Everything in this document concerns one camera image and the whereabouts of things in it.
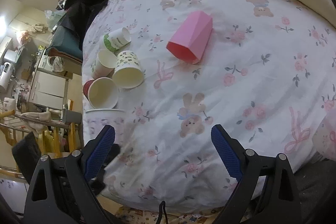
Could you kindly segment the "white pink patterned paper cup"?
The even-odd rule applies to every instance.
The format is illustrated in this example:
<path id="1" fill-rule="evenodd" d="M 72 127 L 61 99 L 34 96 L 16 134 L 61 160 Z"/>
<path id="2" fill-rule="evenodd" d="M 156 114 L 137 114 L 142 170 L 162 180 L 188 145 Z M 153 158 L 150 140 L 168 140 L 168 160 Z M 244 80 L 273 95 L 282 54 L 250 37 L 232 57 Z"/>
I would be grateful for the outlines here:
<path id="1" fill-rule="evenodd" d="M 115 130 L 115 143 L 122 145 L 126 112 L 120 109 L 91 109 L 85 112 L 89 138 L 94 139 L 105 125 Z"/>

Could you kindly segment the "red paper cup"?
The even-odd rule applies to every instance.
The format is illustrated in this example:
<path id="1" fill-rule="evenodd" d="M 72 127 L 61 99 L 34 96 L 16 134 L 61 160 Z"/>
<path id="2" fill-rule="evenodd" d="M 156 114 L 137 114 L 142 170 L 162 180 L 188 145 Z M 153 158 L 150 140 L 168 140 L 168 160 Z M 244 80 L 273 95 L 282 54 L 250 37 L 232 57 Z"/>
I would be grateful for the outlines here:
<path id="1" fill-rule="evenodd" d="M 94 109 L 112 109 L 117 105 L 119 90 L 112 79 L 101 77 L 87 81 L 83 94 Z"/>

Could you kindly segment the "leaf patterned paper cup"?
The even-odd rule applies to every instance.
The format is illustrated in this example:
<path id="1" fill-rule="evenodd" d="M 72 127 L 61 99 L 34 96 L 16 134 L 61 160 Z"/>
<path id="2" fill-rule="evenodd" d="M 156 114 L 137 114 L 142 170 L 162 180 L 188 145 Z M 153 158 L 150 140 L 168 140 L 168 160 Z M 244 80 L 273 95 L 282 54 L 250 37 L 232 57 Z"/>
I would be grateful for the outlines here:
<path id="1" fill-rule="evenodd" d="M 114 83 L 123 89 L 132 89 L 141 85 L 144 74 L 137 55 L 130 50 L 117 55 L 116 67 L 112 76 Z"/>

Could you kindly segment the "plain white paper cup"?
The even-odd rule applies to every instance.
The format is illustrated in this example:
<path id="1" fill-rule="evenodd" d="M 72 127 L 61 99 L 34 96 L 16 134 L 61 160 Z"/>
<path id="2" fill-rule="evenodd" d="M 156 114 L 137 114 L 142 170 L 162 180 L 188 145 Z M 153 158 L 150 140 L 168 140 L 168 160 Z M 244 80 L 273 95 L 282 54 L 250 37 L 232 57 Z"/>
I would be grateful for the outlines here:
<path id="1" fill-rule="evenodd" d="M 116 67 L 117 56 L 108 51 L 102 50 L 97 54 L 97 57 L 92 65 L 92 78 L 107 77 Z"/>

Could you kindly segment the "green white paper cup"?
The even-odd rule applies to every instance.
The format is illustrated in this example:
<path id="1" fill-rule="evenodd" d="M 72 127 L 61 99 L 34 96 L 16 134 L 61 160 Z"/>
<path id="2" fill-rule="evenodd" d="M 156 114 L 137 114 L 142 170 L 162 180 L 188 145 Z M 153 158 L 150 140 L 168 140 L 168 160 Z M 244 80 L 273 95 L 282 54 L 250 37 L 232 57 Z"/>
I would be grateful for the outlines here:
<path id="1" fill-rule="evenodd" d="M 102 44 L 106 50 L 117 52 L 131 42 L 130 32 L 127 28 L 119 28 L 102 36 Z"/>

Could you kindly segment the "pink faceted plastic cup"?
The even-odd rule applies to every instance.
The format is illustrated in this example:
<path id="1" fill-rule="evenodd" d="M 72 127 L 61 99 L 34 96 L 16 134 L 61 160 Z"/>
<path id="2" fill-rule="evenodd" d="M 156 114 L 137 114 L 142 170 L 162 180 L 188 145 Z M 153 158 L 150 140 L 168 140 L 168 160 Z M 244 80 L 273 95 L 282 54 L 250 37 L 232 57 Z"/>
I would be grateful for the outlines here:
<path id="1" fill-rule="evenodd" d="M 166 49 L 189 64 L 198 63 L 213 30 L 213 18 L 203 11 L 192 12 L 168 41 Z"/>

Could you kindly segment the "white cabinet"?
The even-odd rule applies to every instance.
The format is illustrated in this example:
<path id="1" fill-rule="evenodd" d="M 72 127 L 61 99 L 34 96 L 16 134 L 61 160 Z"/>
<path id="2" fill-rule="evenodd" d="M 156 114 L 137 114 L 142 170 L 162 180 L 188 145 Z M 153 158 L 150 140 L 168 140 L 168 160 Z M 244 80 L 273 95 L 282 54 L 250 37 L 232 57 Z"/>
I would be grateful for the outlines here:
<path id="1" fill-rule="evenodd" d="M 36 71 L 30 86 L 29 103 L 61 110 L 67 100 L 68 80 Z"/>

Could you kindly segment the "white washing machine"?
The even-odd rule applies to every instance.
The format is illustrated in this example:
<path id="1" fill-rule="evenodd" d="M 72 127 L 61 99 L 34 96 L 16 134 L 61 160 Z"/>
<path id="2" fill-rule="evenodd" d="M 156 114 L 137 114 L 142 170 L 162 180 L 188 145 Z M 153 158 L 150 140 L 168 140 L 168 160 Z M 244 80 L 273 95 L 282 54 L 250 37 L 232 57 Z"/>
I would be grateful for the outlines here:
<path id="1" fill-rule="evenodd" d="M 37 70 L 45 73 L 61 73 L 64 72 L 64 62 L 58 56 L 49 56 L 46 50 L 43 50 L 41 57 L 37 63 Z"/>

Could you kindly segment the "teal cushioned chair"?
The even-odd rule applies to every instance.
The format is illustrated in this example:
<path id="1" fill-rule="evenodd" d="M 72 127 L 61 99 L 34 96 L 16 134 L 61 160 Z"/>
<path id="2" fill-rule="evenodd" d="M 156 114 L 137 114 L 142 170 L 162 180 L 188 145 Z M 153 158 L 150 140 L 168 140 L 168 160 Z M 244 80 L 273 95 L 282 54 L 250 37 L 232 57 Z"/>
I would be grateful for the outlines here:
<path id="1" fill-rule="evenodd" d="M 79 40 L 72 34 L 71 30 L 58 26 L 54 35 L 52 36 L 51 43 L 46 49 L 48 56 L 59 56 L 76 62 L 83 62 L 83 52 L 79 47 Z"/>

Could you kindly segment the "floral white bed sheet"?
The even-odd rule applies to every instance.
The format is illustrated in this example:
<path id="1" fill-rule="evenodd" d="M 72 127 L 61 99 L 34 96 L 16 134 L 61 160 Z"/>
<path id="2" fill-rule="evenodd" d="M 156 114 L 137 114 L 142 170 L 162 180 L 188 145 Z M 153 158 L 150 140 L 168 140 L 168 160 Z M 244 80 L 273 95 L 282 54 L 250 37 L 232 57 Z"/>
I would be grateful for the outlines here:
<path id="1" fill-rule="evenodd" d="M 213 18 L 202 59 L 167 43 L 194 11 Z M 316 157 L 312 137 L 335 108 L 335 27 L 296 0 L 108 0 L 83 43 L 91 77 L 103 35 L 125 27 L 143 83 L 120 90 L 120 154 L 102 194 L 124 206 L 189 213 L 223 206 L 236 180 L 211 141 L 222 125 L 260 155 L 287 155 L 293 170 Z"/>

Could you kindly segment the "dark clothes pile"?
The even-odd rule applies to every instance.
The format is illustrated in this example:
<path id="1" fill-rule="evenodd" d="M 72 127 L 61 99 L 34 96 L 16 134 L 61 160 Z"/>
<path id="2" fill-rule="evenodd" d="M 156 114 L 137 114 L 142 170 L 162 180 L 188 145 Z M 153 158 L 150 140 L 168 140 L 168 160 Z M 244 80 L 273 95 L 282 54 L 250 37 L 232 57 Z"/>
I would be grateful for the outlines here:
<path id="1" fill-rule="evenodd" d="M 79 40 L 83 40 L 95 16 L 108 0 L 58 0 L 57 9 L 65 14 L 58 25 L 69 29 Z"/>

